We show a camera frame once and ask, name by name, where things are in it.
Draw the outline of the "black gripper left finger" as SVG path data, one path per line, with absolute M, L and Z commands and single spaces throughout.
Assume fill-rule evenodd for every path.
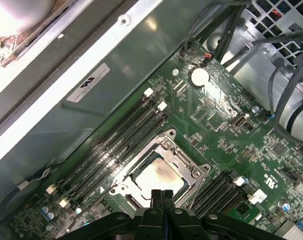
M 161 240 L 165 190 L 151 191 L 149 208 L 139 208 L 134 217 L 113 212 L 60 237 L 60 240 Z

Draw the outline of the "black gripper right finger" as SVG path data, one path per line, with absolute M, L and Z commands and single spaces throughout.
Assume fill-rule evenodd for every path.
M 273 233 L 226 216 L 209 212 L 198 218 L 192 211 L 175 207 L 172 190 L 163 191 L 164 206 L 175 240 L 282 240 Z

